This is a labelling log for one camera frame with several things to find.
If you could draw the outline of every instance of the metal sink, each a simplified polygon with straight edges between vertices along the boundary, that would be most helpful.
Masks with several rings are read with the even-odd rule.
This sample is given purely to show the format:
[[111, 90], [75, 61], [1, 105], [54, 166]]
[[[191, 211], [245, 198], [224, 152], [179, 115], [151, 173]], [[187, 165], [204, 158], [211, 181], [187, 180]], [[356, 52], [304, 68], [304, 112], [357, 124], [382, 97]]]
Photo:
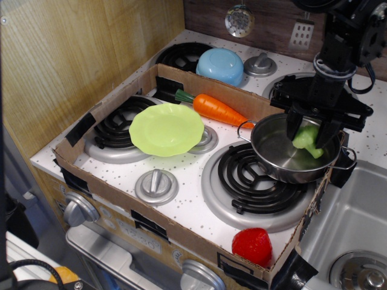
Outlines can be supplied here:
[[372, 251], [387, 257], [386, 241], [387, 170], [360, 160], [343, 188], [328, 186], [321, 213], [312, 217], [302, 238], [301, 256], [319, 271], [304, 289], [337, 289], [328, 279], [340, 256]]

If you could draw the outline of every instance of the metal pot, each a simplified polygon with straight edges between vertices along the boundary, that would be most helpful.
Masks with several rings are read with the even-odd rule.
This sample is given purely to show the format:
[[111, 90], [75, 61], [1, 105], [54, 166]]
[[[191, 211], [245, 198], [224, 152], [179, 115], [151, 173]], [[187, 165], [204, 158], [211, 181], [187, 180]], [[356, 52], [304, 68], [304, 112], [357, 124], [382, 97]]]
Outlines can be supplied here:
[[[308, 183], [323, 177], [329, 168], [348, 170], [355, 165], [355, 151], [341, 146], [337, 136], [324, 147], [324, 154], [318, 159], [314, 159], [305, 149], [295, 148], [286, 136], [286, 118], [285, 114], [275, 114], [260, 122], [243, 122], [238, 128], [238, 136], [252, 144], [257, 154], [258, 166], [268, 176], [287, 183]], [[246, 123], [255, 124], [251, 140], [240, 134], [240, 129]], [[316, 120], [304, 117], [301, 126], [308, 124], [320, 126]], [[354, 155], [354, 162], [349, 167], [332, 165], [342, 149], [349, 150]]]

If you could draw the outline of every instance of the black tape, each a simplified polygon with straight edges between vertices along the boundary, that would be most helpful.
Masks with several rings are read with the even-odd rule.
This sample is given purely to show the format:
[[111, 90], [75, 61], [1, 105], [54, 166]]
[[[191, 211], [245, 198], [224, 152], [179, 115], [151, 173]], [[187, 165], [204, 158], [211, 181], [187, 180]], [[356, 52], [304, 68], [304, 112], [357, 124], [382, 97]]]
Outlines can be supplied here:
[[71, 172], [67, 171], [63, 167], [61, 167], [60, 170], [69, 188], [78, 190], [79, 192], [82, 192], [87, 195], [89, 198], [92, 197], [86, 181], [80, 179], [78, 176], [73, 175]]
[[66, 139], [70, 143], [71, 147], [74, 147], [75, 144], [83, 137], [83, 135], [87, 132], [88, 129], [94, 125], [96, 119], [94, 119], [91, 113], [87, 113], [72, 130], [66, 135]]
[[153, 95], [153, 97], [173, 104], [181, 103], [180, 101], [175, 100], [175, 94], [178, 89], [184, 91], [184, 86], [182, 83], [178, 83], [174, 80], [169, 80], [164, 77], [156, 77], [156, 84], [157, 92]]
[[324, 190], [321, 190], [318, 195], [316, 196], [316, 198], [314, 199], [315, 200], [315, 205], [314, 205], [314, 208], [311, 208], [309, 209], [305, 214], [304, 214], [304, 224], [302, 225], [302, 228], [301, 228], [301, 232], [300, 232], [300, 237], [299, 237], [299, 240], [302, 239], [302, 237], [304, 236], [304, 234], [306, 233], [307, 229], [308, 229], [308, 226], [311, 222], [311, 219], [313, 217], [313, 215], [315, 213], [319, 213], [320, 212], [320, 205], [321, 205], [321, 199], [322, 199], [322, 196], [324, 195], [325, 191]]
[[[350, 157], [348, 157], [348, 152], [346, 152], [346, 151], [344, 151], [344, 149], [342, 149], [340, 151], [340, 155], [335, 163], [335, 166], [348, 167], [353, 162], [354, 161]], [[357, 163], [355, 163], [355, 165], [353, 165], [352, 168], [346, 169], [346, 170], [333, 169], [332, 174], [331, 174], [331, 178], [330, 178], [330, 183], [332, 183], [333, 185], [335, 185], [336, 187], [341, 189], [344, 186], [344, 184], [351, 177], [351, 174], [352, 174], [353, 170], [355, 169], [356, 165], [357, 165]]]
[[293, 249], [285, 264], [274, 276], [270, 290], [300, 290], [317, 273], [318, 271]]
[[[230, 264], [238, 265], [244, 270], [236, 268]], [[268, 290], [267, 282], [253, 276], [254, 271], [238, 262], [230, 260], [224, 255], [218, 253], [218, 267], [221, 268], [225, 275], [234, 279], [239, 285], [251, 290]]]
[[144, 228], [169, 242], [167, 231], [164, 228], [134, 210], [131, 210], [131, 216], [136, 228]]

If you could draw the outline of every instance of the backsplash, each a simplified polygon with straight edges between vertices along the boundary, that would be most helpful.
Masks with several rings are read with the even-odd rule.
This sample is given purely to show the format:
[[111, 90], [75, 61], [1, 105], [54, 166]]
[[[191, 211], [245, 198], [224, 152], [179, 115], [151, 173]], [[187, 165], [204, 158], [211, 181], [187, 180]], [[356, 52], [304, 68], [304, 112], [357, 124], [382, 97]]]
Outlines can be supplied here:
[[[241, 1], [231, 0], [183, 0], [186, 29], [231, 40], [239, 44], [262, 48], [295, 57], [313, 61], [320, 51], [324, 30], [324, 14], [311, 14], [309, 20], [314, 22], [314, 31], [307, 51], [290, 51], [288, 48], [291, 33], [297, 19], [303, 19], [305, 13], [290, 0], [259, 0], [244, 1], [255, 16], [253, 31], [244, 38], [233, 37], [226, 30], [224, 18], [229, 8]], [[381, 59], [372, 62], [377, 79], [387, 80], [387, 51]], [[365, 69], [359, 69], [359, 74], [367, 76]]]

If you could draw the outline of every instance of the wooden panel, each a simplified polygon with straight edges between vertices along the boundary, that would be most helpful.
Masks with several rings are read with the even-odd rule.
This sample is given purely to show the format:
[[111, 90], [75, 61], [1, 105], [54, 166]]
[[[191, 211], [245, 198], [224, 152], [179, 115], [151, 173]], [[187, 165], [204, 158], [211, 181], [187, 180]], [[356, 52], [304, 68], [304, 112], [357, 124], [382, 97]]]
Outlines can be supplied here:
[[66, 190], [66, 192], [68, 192], [68, 187], [62, 181], [53, 178], [51, 175], [35, 167], [33, 168], [33, 173], [39, 187], [41, 188], [44, 196], [46, 197], [48, 204], [54, 212], [55, 217], [59, 221], [63, 230], [67, 231], [70, 226], [66, 224], [63, 219], [62, 210], [64, 210], [64, 208], [60, 208], [57, 202], [61, 203], [62, 205], [66, 205], [64, 189]]
[[181, 0], [3, 0], [4, 124], [28, 159], [184, 29]]
[[[323, 14], [310, 15], [310, 20], [314, 21], [314, 32], [309, 49], [303, 52], [290, 51], [288, 43], [294, 23], [296, 19], [304, 17], [301, 9], [298, 9], [290, 0], [244, 1], [255, 16], [255, 26], [248, 36], [237, 38], [231, 36], [226, 30], [224, 18], [229, 8], [240, 3], [241, 1], [237, 0], [213, 0], [210, 4], [205, 0], [184, 0], [186, 28], [310, 62], [320, 51], [324, 29]], [[387, 81], [386, 57], [373, 61], [372, 65], [377, 78]], [[366, 75], [364, 69], [360, 69], [359, 73]]]

